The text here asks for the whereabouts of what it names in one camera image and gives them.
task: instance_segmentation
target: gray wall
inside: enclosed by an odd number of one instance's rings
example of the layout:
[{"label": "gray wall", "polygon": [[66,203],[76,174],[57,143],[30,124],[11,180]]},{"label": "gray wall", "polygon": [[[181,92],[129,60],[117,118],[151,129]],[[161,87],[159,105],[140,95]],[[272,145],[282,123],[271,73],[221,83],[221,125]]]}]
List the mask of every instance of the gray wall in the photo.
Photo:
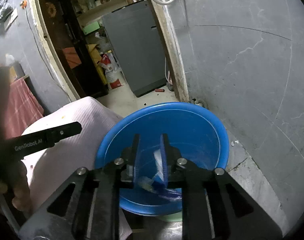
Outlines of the gray wall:
[{"label": "gray wall", "polygon": [[176,0],[189,96],[203,98],[267,177],[290,226],[304,210],[304,6]]},{"label": "gray wall", "polygon": [[19,6],[22,0],[8,0],[13,8],[17,7],[18,17],[7,31],[0,24],[0,65],[5,65],[5,54],[11,54],[21,64],[24,73],[30,76],[28,83],[32,93],[44,107],[45,113],[52,113],[70,101],[63,90],[51,78],[49,71],[42,60],[33,37],[36,28],[27,4],[29,28],[25,11]]}]

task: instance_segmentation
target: white cloth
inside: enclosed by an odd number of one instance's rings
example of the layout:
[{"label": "white cloth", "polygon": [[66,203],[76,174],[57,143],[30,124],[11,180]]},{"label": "white cloth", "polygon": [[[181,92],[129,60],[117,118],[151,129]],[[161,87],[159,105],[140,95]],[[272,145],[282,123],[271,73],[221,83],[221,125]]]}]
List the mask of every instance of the white cloth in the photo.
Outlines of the white cloth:
[{"label": "white cloth", "polygon": [[[77,168],[94,168],[103,137],[121,119],[94,98],[86,97],[37,120],[24,131],[23,134],[28,134],[75,121],[82,125],[79,135],[63,139],[52,148],[24,158],[33,211]],[[123,214],[120,214],[120,220],[120,232],[123,232],[120,236],[126,239],[132,231]]]}]

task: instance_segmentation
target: human hand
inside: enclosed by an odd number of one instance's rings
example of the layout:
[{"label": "human hand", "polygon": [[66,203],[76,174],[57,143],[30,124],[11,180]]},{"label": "human hand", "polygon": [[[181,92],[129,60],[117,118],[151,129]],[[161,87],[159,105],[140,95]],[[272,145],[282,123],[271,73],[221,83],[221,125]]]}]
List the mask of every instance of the human hand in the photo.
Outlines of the human hand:
[{"label": "human hand", "polygon": [[2,172],[7,177],[7,181],[0,179],[0,193],[6,193],[8,187],[11,187],[15,196],[12,200],[13,206],[19,211],[30,212],[30,189],[27,183],[27,170],[24,163],[19,161],[9,164],[2,169]]}]

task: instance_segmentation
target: gray refrigerator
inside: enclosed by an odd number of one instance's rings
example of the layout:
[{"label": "gray refrigerator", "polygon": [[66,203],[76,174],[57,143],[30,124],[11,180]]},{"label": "gray refrigerator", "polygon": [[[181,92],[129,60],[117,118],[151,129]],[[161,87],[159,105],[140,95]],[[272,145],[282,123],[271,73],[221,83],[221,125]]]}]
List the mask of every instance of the gray refrigerator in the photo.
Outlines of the gray refrigerator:
[{"label": "gray refrigerator", "polygon": [[147,1],[102,17],[107,37],[125,78],[137,96],[165,85],[165,54]]}]

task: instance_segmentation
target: green box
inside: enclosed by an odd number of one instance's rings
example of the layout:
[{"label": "green box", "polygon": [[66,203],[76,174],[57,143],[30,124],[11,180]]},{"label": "green box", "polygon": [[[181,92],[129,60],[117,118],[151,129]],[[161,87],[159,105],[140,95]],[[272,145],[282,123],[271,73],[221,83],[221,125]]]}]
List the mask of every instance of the green box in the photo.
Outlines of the green box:
[{"label": "green box", "polygon": [[85,35],[93,32],[93,31],[96,31],[97,29],[100,28],[100,24],[98,22],[93,22],[89,25],[86,25],[84,28],[83,28],[83,32]]}]

